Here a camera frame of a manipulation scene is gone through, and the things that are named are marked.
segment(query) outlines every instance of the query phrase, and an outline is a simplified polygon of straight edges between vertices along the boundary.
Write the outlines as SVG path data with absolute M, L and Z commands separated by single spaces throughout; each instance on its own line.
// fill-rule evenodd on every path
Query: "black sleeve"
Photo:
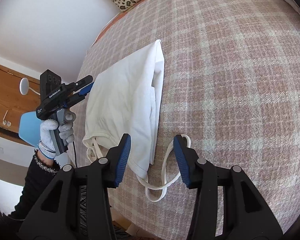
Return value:
M 15 220 L 25 219 L 34 203 L 59 170 L 60 166 L 56 161 L 54 161 L 53 166 L 50 168 L 41 162 L 37 153 L 35 153 L 25 178 L 25 186 L 22 190 L 20 201 L 15 206 L 15 211 L 8 217 Z

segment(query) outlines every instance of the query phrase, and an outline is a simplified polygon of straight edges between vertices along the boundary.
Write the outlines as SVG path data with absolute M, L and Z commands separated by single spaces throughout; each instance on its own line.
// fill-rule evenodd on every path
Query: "plaid bedspread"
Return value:
M 166 148 L 185 133 L 214 165 L 241 166 L 286 231 L 300 214 L 300 16 L 283 0 L 146 0 L 88 51 L 79 78 L 156 39 L 165 73 L 150 182 L 160 184 Z M 81 143 L 86 104 L 72 108 L 79 166 L 89 164 Z M 167 174 L 177 172 L 171 154 Z M 114 208 L 163 239 L 186 239 L 195 195 L 180 178 L 151 203 L 129 168 L 109 190 Z

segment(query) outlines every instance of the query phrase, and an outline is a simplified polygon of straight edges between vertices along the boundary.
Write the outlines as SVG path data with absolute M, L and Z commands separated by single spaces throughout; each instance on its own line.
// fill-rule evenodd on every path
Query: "white lamp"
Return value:
M 37 91 L 29 87 L 29 80 L 27 78 L 21 79 L 19 88 L 20 88 L 20 93 L 24 96 L 28 93 L 29 90 L 32 90 L 37 95 L 40 95 L 40 93 L 38 93 Z

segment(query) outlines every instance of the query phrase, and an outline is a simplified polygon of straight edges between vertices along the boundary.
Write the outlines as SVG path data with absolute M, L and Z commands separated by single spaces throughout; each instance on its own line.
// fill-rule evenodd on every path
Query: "wooden panel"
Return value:
M 20 78 L 26 77 L 30 82 L 33 82 L 33 83 L 36 83 L 36 84 L 40 85 L 40 80 L 38 80 L 36 78 L 33 78 L 33 77 L 30 77 L 30 76 L 27 76 L 27 75 L 24 75 L 24 74 L 21 74 L 21 73 L 19 73 L 17 71 L 14 71 L 12 69 L 7 68 L 7 67 L 4 67 L 4 66 L 0 65 L 0 70 L 3 70 L 3 71 L 8 72 L 8 73 L 11 73 L 11 74 L 13 74 L 13 75 L 15 75 L 17 77 L 20 77 Z
M 21 78 L 0 70 L 0 127 L 16 132 L 19 131 L 21 115 L 35 111 L 40 104 L 40 96 L 30 91 L 23 96 L 19 90 Z M 29 82 L 30 87 L 40 91 L 40 86 Z M 3 117 L 8 110 L 5 120 L 11 122 L 11 126 L 3 125 Z

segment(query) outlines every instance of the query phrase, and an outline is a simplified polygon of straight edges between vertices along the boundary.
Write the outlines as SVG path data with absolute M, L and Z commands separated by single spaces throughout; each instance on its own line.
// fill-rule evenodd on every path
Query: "white work glove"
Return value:
M 53 141 L 50 135 L 50 130 L 59 129 L 60 138 L 66 140 L 68 143 L 74 142 L 73 134 L 73 121 L 76 119 L 75 113 L 70 110 L 66 111 L 65 114 L 66 123 L 59 126 L 56 120 L 48 119 L 41 123 L 40 125 L 40 143 L 39 149 L 49 159 L 54 159 L 56 157 L 56 149 L 53 145 Z

